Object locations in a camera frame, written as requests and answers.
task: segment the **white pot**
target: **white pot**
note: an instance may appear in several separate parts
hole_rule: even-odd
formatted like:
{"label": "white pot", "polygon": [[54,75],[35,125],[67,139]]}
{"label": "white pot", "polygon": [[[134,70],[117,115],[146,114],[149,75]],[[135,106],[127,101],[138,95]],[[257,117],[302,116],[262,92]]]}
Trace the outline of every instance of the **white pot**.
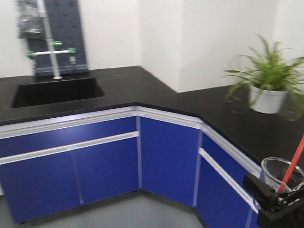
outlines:
{"label": "white pot", "polygon": [[261,90],[251,85],[249,89],[249,103],[253,102],[257,96],[258,99],[250,108],[260,113],[278,113],[281,110],[287,93],[287,91]]}

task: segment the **red rod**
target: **red rod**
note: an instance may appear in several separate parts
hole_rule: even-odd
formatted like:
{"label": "red rod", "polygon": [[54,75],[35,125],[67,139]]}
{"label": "red rod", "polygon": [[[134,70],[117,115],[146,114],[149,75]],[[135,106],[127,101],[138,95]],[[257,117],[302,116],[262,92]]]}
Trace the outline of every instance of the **red rod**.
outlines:
{"label": "red rod", "polygon": [[[303,149],[304,149],[304,135],[302,137],[302,140],[300,141],[300,144],[299,144],[298,148],[296,149],[296,151],[294,153],[294,157],[293,157],[293,159],[292,159],[292,161],[291,161],[291,163],[290,163],[290,165],[289,165],[289,167],[287,169],[287,172],[286,172],[286,174],[285,174],[285,176],[283,178],[283,182],[285,184],[287,184],[289,182],[291,174],[293,173],[293,171],[295,169],[295,166],[297,165],[297,163],[298,163],[298,161],[299,161],[299,159],[301,157]],[[285,188],[285,185],[281,184],[277,192],[283,191],[284,188]]]}

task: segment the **glass beaker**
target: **glass beaker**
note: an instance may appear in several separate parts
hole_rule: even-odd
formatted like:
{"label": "glass beaker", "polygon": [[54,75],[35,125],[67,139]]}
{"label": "glass beaker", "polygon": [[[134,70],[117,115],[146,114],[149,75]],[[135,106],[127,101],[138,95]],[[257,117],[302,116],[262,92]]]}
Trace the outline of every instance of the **glass beaker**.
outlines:
{"label": "glass beaker", "polygon": [[273,187],[275,191],[278,190],[281,184],[285,186],[284,191],[298,190],[304,185],[304,171],[299,166],[295,166],[287,184],[282,182],[290,163],[290,161],[282,158],[265,158],[262,160],[260,179]]}

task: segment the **green valve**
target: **green valve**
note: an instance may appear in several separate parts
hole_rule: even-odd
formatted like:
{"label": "green valve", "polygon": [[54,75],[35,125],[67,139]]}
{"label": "green valve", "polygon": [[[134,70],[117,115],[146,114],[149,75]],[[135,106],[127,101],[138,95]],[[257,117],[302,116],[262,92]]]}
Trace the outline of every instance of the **green valve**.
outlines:
{"label": "green valve", "polygon": [[28,51],[27,52],[27,56],[30,58],[30,59],[34,59],[34,52],[33,51]]}
{"label": "green valve", "polygon": [[62,46],[62,41],[61,40],[55,40],[54,41],[54,46],[55,47],[61,47]]}
{"label": "green valve", "polygon": [[76,55],[76,48],[70,47],[70,48],[68,48],[68,50],[70,51],[70,55],[71,56],[75,56]]}

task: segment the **gray floor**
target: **gray floor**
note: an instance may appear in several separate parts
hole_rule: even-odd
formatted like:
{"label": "gray floor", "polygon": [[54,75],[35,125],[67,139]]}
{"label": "gray floor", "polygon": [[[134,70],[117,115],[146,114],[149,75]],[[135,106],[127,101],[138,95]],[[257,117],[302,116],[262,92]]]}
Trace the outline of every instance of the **gray floor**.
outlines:
{"label": "gray floor", "polygon": [[203,228],[194,209],[137,191],[54,215],[12,222],[0,196],[0,228]]}

